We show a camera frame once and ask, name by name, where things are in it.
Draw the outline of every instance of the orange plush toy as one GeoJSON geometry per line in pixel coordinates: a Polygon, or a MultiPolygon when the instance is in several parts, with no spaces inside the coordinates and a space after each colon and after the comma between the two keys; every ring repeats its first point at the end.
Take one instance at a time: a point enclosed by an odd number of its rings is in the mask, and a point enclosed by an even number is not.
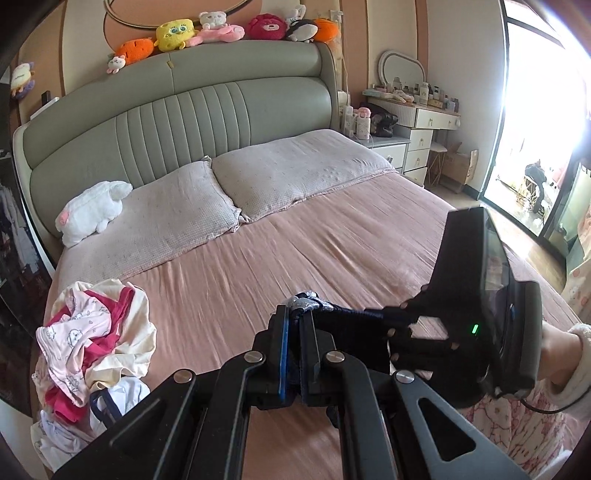
{"type": "Polygon", "coordinates": [[[154,41],[151,38],[137,38],[129,40],[117,48],[116,57],[125,57],[125,64],[131,65],[136,61],[148,58],[154,51],[154,41]]]}
{"type": "Polygon", "coordinates": [[[316,18],[314,22],[318,26],[318,32],[313,37],[314,41],[327,43],[339,35],[339,26],[335,22],[325,18],[316,18]]]}

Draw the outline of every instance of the white bear plush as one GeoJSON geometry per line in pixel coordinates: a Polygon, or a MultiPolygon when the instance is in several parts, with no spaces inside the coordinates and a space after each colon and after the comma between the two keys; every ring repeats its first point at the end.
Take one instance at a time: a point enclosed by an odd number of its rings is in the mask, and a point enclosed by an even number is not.
{"type": "Polygon", "coordinates": [[[227,27],[226,12],[201,12],[199,14],[199,23],[204,30],[217,30],[227,27]]]}
{"type": "Polygon", "coordinates": [[[73,247],[87,236],[102,233],[123,210],[121,200],[133,187],[126,181],[102,181],[73,198],[56,218],[62,243],[73,247]]]}

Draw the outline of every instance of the gray headboard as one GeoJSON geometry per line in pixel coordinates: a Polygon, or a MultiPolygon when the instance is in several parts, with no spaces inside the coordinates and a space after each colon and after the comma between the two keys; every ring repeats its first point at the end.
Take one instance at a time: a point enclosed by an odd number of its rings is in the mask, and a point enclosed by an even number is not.
{"type": "Polygon", "coordinates": [[[13,150],[32,221],[57,260],[55,218],[95,183],[137,188],[204,155],[320,128],[338,128],[328,47],[241,40],[105,74],[20,127],[13,150]]]}

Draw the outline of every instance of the cardboard box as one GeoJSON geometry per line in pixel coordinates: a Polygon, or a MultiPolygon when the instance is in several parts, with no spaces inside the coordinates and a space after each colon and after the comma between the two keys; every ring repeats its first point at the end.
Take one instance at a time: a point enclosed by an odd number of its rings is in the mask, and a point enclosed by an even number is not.
{"type": "Polygon", "coordinates": [[[476,163],[478,162],[478,150],[472,150],[469,155],[465,155],[457,152],[460,145],[461,143],[457,143],[448,149],[441,173],[465,185],[474,176],[476,163]]]}

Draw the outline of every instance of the hanging clothes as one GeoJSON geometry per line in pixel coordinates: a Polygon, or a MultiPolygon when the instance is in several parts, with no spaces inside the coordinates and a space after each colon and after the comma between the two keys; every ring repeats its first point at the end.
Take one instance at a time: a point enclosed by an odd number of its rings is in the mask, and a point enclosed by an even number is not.
{"type": "Polygon", "coordinates": [[[0,203],[2,204],[2,217],[3,225],[2,231],[8,227],[4,222],[7,220],[10,224],[12,231],[12,241],[14,247],[17,250],[18,262],[21,269],[27,265],[31,268],[32,273],[36,273],[39,270],[37,264],[38,256],[37,251],[33,245],[33,241],[27,234],[27,223],[22,217],[20,210],[17,207],[17,203],[12,195],[9,188],[0,184],[0,203]]]}

